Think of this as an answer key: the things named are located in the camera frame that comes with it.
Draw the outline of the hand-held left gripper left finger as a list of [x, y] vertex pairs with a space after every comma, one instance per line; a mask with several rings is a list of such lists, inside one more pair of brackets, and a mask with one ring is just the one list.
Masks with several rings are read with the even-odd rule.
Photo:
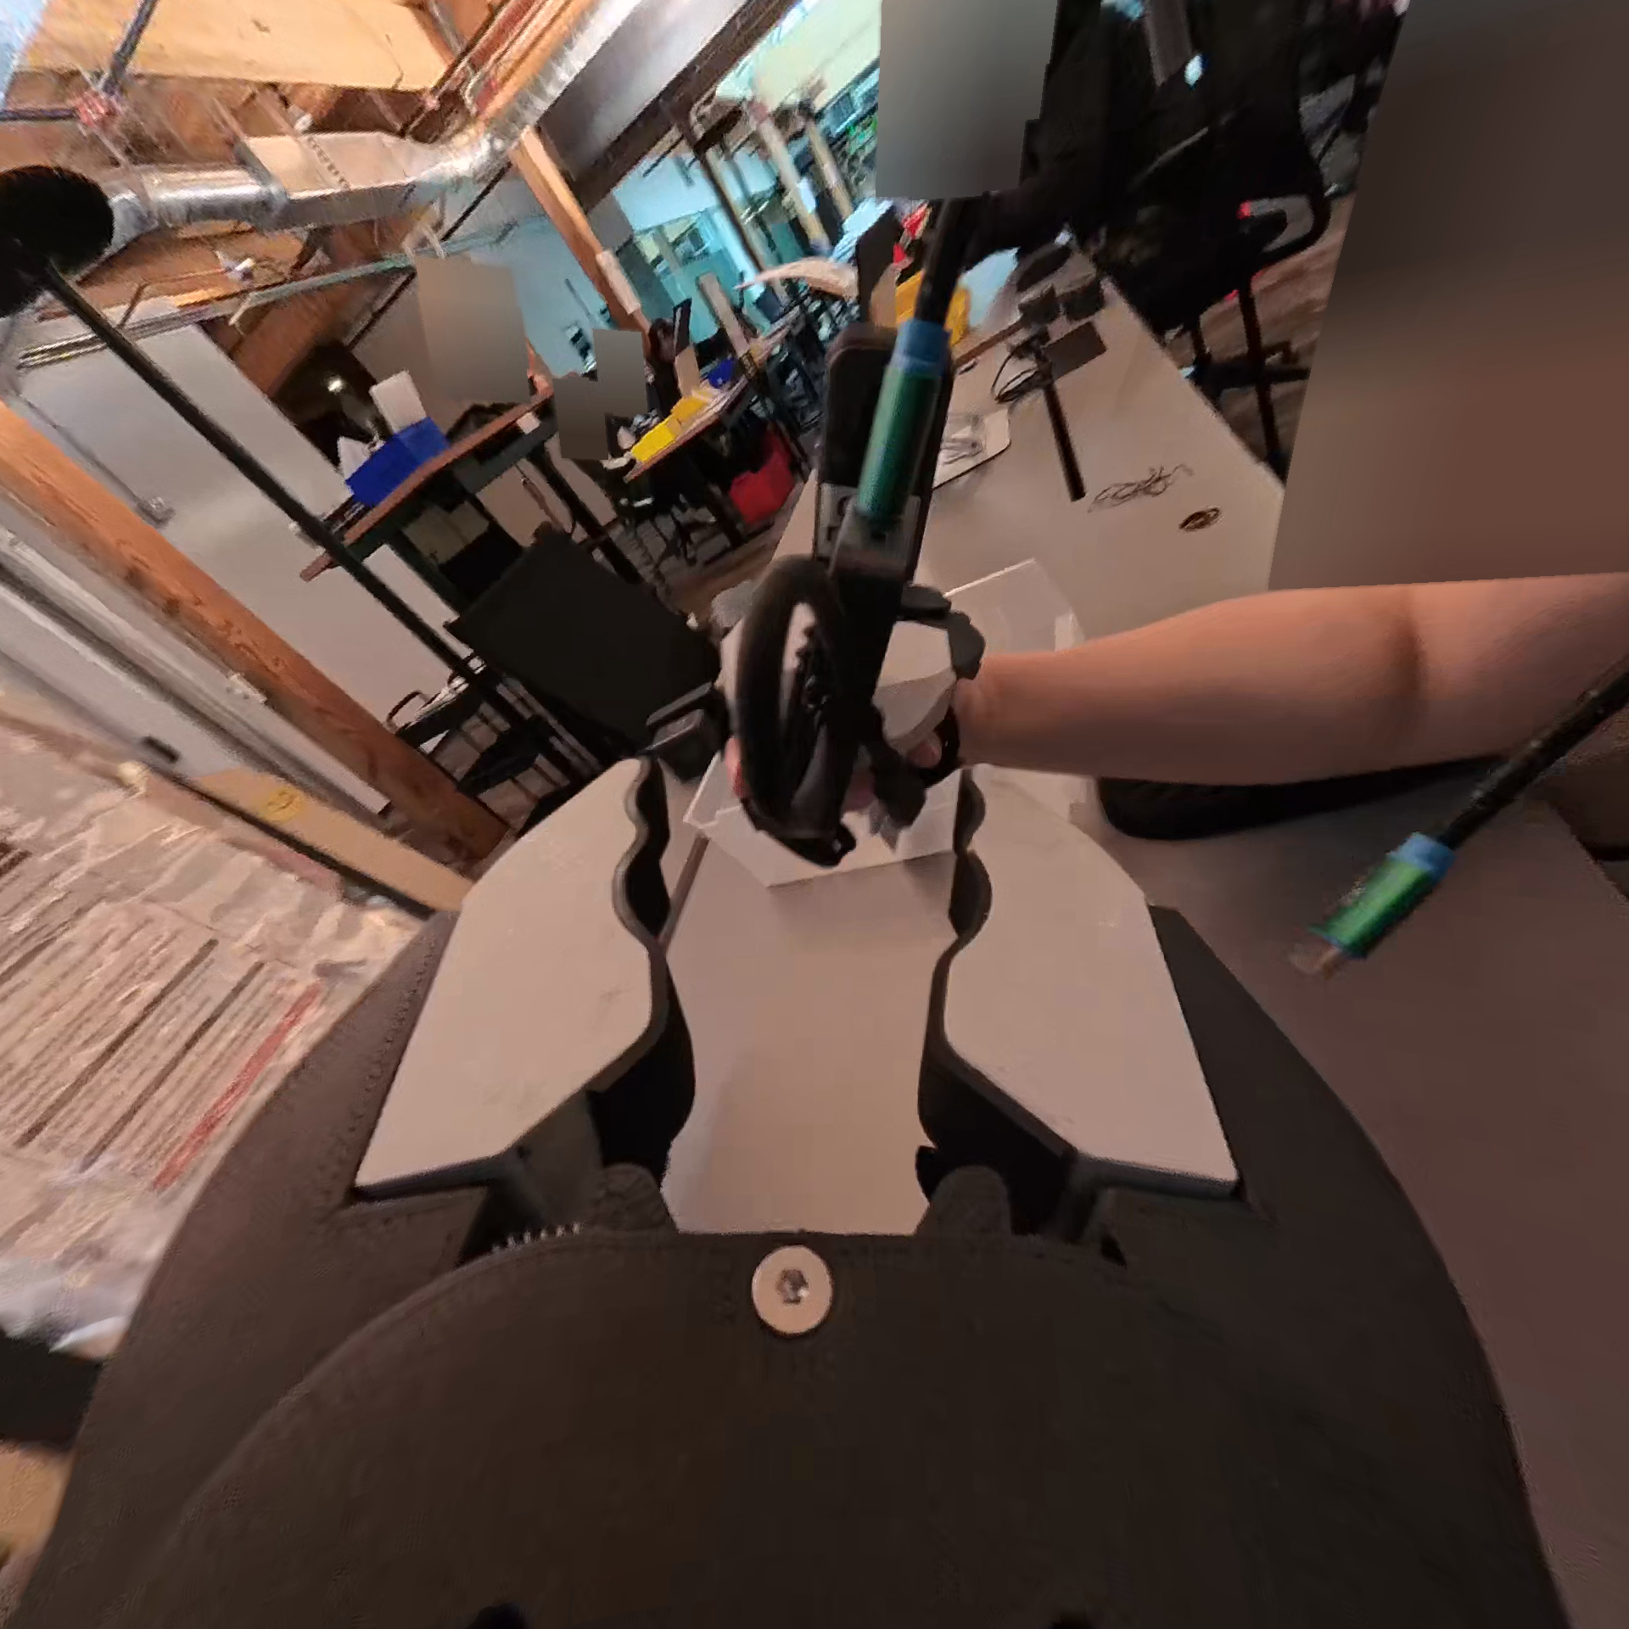
[[476, 883], [356, 1157], [356, 1193], [488, 1191], [525, 1232], [559, 1232], [602, 1173], [663, 1181], [695, 1099], [662, 946], [663, 848], [663, 775], [640, 755]]

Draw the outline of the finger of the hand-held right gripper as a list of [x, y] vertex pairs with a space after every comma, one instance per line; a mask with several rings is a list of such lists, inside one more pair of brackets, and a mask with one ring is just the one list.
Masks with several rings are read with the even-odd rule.
[[848, 325], [824, 354], [819, 533], [834, 536], [865, 476], [883, 375], [896, 346], [885, 325]]

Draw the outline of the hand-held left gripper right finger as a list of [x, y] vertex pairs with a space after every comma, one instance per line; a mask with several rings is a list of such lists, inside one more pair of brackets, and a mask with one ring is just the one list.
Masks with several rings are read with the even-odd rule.
[[1030, 789], [972, 768], [917, 1067], [930, 1198], [996, 1173], [1013, 1232], [1084, 1232], [1106, 1191], [1237, 1198], [1241, 1173], [1133, 872]]

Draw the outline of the clear plastic bin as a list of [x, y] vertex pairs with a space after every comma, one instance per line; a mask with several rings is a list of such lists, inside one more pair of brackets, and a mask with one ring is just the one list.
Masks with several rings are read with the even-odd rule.
[[[969, 624], [985, 638], [985, 657], [1007, 653], [1062, 653], [1082, 643], [1082, 624], [1041, 561], [1020, 561], [964, 586], [950, 586], [950, 604], [969, 613]], [[885, 648], [883, 663], [883, 716], [885, 730], [907, 724], [913, 700], [929, 700], [929, 662], [930, 662], [935, 629], [907, 624]], [[848, 815], [848, 834], [854, 852], [835, 864], [806, 864], [774, 838], [766, 838], [744, 799], [733, 794], [724, 752], [701, 775], [683, 811], [683, 827], [712, 842], [718, 854], [738, 859], [759, 885], [801, 885], [801, 883], [834, 883], [883, 864], [910, 864], [929, 854], [946, 854], [954, 842], [954, 805], [959, 805], [959, 775], [929, 789], [922, 815], [899, 834], [873, 834], [867, 815]]]

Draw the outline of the person's right forearm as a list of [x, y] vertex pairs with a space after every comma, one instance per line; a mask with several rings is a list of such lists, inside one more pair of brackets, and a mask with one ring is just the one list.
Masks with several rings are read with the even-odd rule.
[[1020, 707], [1041, 775], [1315, 784], [1508, 755], [1623, 633], [1623, 574], [1293, 586], [1024, 657]]

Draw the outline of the person's right hand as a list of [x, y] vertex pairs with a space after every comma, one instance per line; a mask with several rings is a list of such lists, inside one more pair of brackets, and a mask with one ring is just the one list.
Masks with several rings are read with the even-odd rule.
[[991, 680], [959, 680], [946, 669], [929, 700], [883, 721], [851, 789], [851, 805], [867, 815], [873, 834], [913, 823], [913, 815], [893, 820], [893, 805], [907, 793], [930, 793], [964, 768], [964, 724], [972, 724], [972, 766], [1041, 768], [1025, 752], [1020, 680], [1025, 680], [1024, 657], [996, 657]]

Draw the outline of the red plastic crate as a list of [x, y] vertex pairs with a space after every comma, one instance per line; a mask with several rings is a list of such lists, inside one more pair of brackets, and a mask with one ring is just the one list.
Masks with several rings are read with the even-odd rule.
[[781, 509], [781, 504], [798, 492], [798, 456], [791, 450], [798, 449], [781, 437], [781, 430], [766, 427], [757, 462], [729, 481], [724, 492], [745, 533], [766, 531]]

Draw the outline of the clear stand with white base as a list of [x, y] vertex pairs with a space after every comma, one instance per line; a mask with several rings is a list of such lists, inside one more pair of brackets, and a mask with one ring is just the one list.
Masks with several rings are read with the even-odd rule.
[[1007, 435], [1003, 402], [978, 406], [978, 412], [950, 406], [946, 430], [939, 430], [939, 450], [930, 466], [930, 492], [972, 476], [978, 466], [1003, 456], [1007, 444], [1013, 444], [1013, 435]]

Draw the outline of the black office chair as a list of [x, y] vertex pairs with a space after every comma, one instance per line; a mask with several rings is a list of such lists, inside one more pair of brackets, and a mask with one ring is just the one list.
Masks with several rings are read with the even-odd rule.
[[701, 629], [559, 531], [538, 531], [449, 619], [449, 633], [516, 680], [591, 755], [640, 755], [650, 740], [650, 716], [718, 680], [718, 653]]

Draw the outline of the clear instruction sheet holder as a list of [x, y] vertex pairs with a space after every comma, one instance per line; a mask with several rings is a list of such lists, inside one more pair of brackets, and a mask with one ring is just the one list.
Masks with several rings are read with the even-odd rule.
[[202, 1178], [430, 918], [6, 707], [0, 1322], [108, 1353]]

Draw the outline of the blue plastic bin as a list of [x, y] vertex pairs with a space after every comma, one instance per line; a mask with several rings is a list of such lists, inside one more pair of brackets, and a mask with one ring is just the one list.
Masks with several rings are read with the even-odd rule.
[[430, 462], [440, 462], [449, 449], [453, 449], [449, 435], [430, 417], [422, 417], [408, 430], [400, 430], [393, 437], [385, 437], [376, 450], [365, 450], [356, 462], [356, 471], [345, 476], [345, 489], [361, 508], [380, 508], [408, 481], [417, 481]]

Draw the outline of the black floor lamp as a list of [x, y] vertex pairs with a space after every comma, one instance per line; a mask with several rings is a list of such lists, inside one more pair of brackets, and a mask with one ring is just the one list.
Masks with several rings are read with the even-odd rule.
[[340, 533], [307, 509], [224, 427], [219, 427], [159, 360], [141, 354], [92, 298], [74, 290], [101, 247], [112, 242], [112, 203], [102, 191], [65, 169], [12, 169], [0, 174], [0, 260], [6, 317], [48, 295], [78, 317], [164, 406], [170, 406], [213, 450], [221, 450], [334, 571], [388, 609], [430, 657], [440, 657], [505, 724], [519, 711], [497, 680], [471, 663], [430, 619], [413, 609]]

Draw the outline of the silver air duct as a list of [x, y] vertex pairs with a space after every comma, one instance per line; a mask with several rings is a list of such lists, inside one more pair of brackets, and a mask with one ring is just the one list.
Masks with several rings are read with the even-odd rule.
[[262, 234], [385, 223], [492, 174], [500, 156], [485, 128], [440, 145], [388, 133], [250, 136], [236, 164], [123, 169], [101, 191], [112, 207], [112, 247], [125, 247], [213, 223]]

